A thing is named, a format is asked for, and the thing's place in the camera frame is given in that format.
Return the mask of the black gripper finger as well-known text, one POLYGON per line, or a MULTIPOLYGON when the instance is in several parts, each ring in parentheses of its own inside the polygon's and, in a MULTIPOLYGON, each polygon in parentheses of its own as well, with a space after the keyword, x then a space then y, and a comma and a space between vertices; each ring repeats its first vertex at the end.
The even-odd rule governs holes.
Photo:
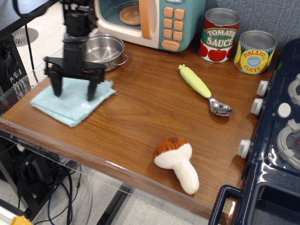
POLYGON ((57 71, 51 71, 49 74, 55 96, 59 97, 62 92, 62 75, 57 71))
POLYGON ((94 98, 96 88, 97 88, 98 84, 100 84, 101 82, 103 82, 103 79, 100 79, 100 78, 92 78, 90 80, 90 83, 88 86, 88 96, 87 96, 88 101, 91 101, 94 98))

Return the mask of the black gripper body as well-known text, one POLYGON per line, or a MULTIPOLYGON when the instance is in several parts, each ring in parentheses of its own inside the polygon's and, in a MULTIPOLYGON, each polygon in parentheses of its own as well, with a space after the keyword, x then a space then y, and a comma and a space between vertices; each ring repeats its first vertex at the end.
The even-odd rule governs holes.
POLYGON ((85 60, 87 38, 66 38, 63 40, 63 57, 45 57, 45 74, 74 79, 103 82, 106 65, 85 60))

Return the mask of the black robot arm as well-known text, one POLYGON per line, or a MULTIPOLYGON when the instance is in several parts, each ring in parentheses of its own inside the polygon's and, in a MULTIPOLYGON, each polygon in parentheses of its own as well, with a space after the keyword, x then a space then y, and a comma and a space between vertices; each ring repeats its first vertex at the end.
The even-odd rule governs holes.
POLYGON ((62 93, 62 78, 89 81, 87 100, 91 101, 97 85, 105 79, 106 65, 86 60, 86 42, 97 27, 93 0, 62 0, 64 25, 63 58, 45 57, 45 75, 51 79, 55 96, 62 93))

